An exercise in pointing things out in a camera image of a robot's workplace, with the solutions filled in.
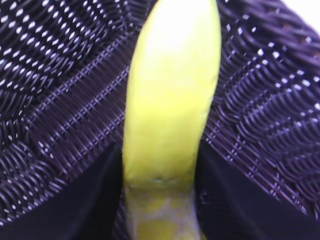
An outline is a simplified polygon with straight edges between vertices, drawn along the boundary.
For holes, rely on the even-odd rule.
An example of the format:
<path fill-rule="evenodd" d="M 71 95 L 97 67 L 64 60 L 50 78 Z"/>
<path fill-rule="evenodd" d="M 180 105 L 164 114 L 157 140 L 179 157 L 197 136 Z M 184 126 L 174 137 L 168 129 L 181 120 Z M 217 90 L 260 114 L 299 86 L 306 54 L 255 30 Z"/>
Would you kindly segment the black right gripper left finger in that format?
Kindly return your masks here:
<path fill-rule="evenodd" d="M 111 240 L 122 190 L 122 151 L 112 143 L 76 180 L 1 227 L 2 240 Z"/>

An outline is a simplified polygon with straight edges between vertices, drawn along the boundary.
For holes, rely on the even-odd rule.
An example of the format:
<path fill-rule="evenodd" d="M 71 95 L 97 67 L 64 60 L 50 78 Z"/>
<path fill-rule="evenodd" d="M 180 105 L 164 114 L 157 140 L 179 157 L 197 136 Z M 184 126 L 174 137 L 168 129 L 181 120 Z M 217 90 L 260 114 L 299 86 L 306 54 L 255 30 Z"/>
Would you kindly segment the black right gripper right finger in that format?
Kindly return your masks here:
<path fill-rule="evenodd" d="M 318 240 L 320 222 L 267 194 L 206 142 L 199 147 L 196 208 L 208 240 Z"/>

